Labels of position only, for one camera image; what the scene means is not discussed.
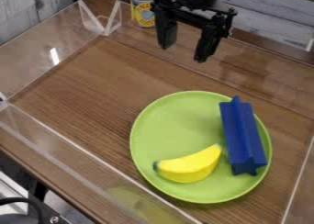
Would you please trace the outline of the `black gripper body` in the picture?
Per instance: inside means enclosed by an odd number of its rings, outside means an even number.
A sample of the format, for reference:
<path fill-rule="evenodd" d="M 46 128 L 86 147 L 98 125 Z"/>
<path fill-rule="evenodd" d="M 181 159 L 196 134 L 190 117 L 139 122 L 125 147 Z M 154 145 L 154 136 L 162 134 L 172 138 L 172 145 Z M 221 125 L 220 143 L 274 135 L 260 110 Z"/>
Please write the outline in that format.
<path fill-rule="evenodd" d="M 221 37 L 230 36 L 233 19 L 237 11 L 218 0 L 154 0 L 154 8 L 160 6 L 172 11 L 177 18 L 193 26 L 210 22 L 218 28 Z"/>

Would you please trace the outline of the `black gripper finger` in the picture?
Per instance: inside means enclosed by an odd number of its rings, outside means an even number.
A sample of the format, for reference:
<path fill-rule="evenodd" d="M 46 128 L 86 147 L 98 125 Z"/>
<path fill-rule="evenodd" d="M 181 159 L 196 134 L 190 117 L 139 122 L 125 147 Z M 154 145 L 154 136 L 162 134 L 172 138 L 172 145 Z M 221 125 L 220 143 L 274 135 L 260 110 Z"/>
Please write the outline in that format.
<path fill-rule="evenodd" d="M 217 52 L 217 47 L 222 36 L 220 28 L 216 25 L 206 25 L 202 29 L 202 36 L 198 41 L 194 60 L 197 62 L 206 62 L 208 58 Z"/>
<path fill-rule="evenodd" d="M 178 22 L 173 11 L 162 5 L 156 5 L 157 40 L 166 50 L 177 41 Z"/>

